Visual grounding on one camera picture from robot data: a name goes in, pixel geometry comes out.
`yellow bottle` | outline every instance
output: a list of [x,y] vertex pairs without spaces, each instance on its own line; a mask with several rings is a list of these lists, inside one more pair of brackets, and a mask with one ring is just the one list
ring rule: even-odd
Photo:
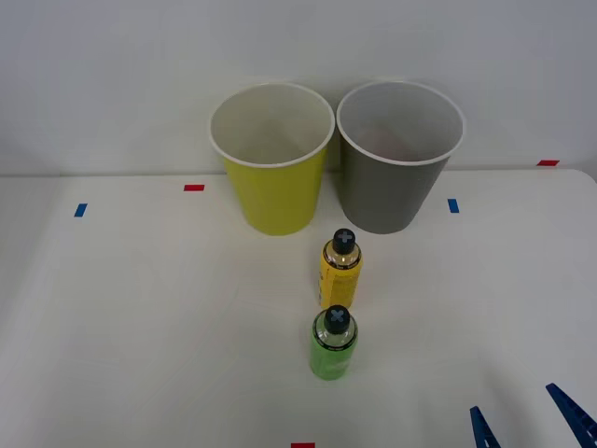
[[351,306],[362,266],[363,255],[353,231],[337,230],[321,254],[319,303],[322,308]]

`white tabletop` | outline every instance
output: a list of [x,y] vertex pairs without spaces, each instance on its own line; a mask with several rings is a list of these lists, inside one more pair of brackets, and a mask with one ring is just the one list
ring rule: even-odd
[[[359,343],[327,383],[310,325],[343,226]],[[505,448],[576,447],[551,382],[597,417],[597,185],[576,171],[445,172],[393,235],[326,179],[286,237],[223,175],[2,178],[0,298],[2,447],[463,448],[475,405]]]

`gray paper cup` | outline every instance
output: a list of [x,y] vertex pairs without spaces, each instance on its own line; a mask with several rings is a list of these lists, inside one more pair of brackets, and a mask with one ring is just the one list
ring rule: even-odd
[[465,135],[465,116],[447,96],[413,82],[375,82],[338,107],[340,201],[372,233],[406,228]]

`white wall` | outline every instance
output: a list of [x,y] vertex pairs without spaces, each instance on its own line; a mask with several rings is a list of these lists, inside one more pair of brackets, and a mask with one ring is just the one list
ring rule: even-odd
[[378,77],[465,111],[452,166],[597,156],[594,0],[3,0],[0,174],[208,173],[210,111]]

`yellow paper cup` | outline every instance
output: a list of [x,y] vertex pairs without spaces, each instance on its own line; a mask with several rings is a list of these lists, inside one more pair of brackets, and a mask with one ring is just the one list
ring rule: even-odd
[[327,101],[296,84],[251,87],[215,111],[210,141],[249,224],[268,235],[309,224],[335,124]]

